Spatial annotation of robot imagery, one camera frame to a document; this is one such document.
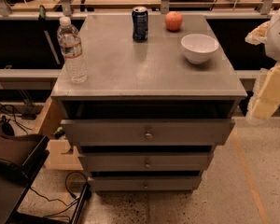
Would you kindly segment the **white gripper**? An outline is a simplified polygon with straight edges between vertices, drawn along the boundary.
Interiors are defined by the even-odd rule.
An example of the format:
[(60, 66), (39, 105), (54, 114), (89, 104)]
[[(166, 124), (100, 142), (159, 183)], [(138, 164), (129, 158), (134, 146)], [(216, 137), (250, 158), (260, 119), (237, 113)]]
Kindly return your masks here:
[[(270, 22), (264, 22), (252, 30), (245, 42), (251, 45), (265, 44), (266, 55), (280, 62), (280, 8)], [(258, 92), (251, 115), (256, 119), (268, 119), (280, 106), (280, 63), (271, 68)]]

